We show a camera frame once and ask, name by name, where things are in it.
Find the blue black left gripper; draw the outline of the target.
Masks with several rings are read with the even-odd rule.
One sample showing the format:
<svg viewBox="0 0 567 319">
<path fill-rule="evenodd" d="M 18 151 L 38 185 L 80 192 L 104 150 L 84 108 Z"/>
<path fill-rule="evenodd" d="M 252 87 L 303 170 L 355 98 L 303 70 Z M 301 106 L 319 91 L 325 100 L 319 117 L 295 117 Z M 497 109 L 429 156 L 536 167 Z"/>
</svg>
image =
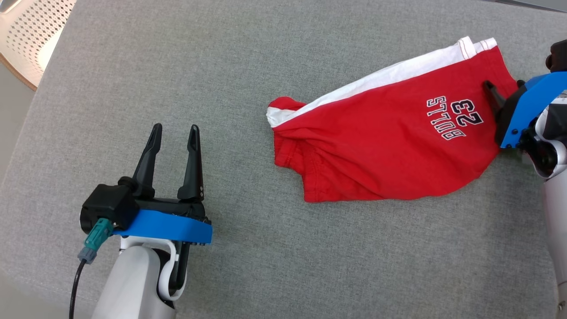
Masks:
<svg viewBox="0 0 567 319">
<path fill-rule="evenodd" d="M 154 198 L 153 187 L 156 156 L 161 148 L 161 123 L 152 127 L 144 151 L 136 166 L 133 180 L 137 183 L 134 196 Z M 183 185 L 178 189 L 179 200 L 203 200 L 204 178 L 202 171 L 200 129 L 193 124 L 187 143 L 188 161 Z M 141 209 L 127 230 L 113 230 L 114 235 L 155 238 L 210 245 L 213 227 L 206 216 L 202 202 L 171 202 L 160 210 Z"/>
</svg>

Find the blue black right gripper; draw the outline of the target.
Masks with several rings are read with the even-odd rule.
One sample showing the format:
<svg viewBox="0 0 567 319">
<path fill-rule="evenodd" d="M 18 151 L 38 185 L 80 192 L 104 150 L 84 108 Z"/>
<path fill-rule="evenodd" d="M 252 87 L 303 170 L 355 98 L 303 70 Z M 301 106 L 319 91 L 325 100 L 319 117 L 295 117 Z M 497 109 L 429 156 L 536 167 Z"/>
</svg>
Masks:
<svg viewBox="0 0 567 319">
<path fill-rule="evenodd" d="M 533 77 L 508 99 L 490 81 L 484 81 L 482 87 L 496 118 L 496 144 L 500 148 L 515 148 L 533 119 L 567 89 L 567 71 Z"/>
</svg>

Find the red shorts white side stripe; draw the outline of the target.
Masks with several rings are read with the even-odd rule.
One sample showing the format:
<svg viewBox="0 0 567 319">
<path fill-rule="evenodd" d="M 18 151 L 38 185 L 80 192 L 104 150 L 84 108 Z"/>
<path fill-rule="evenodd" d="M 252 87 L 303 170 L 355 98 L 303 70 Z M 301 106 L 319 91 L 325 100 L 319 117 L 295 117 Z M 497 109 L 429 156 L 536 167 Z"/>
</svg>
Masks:
<svg viewBox="0 0 567 319">
<path fill-rule="evenodd" d="M 486 81 L 517 89 L 494 38 L 395 63 L 302 103 L 267 109 L 275 164 L 303 181 L 306 202 L 415 200 L 455 192 L 499 153 Z"/>
</svg>

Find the white perforated chair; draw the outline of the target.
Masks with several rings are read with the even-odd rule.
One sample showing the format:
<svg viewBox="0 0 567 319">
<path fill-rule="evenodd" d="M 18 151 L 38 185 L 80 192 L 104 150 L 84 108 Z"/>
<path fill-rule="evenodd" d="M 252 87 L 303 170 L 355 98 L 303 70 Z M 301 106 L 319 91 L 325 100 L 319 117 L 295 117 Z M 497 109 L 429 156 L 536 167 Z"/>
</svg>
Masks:
<svg viewBox="0 0 567 319">
<path fill-rule="evenodd" d="M 0 0 L 0 63 L 33 91 L 77 0 Z"/>
</svg>

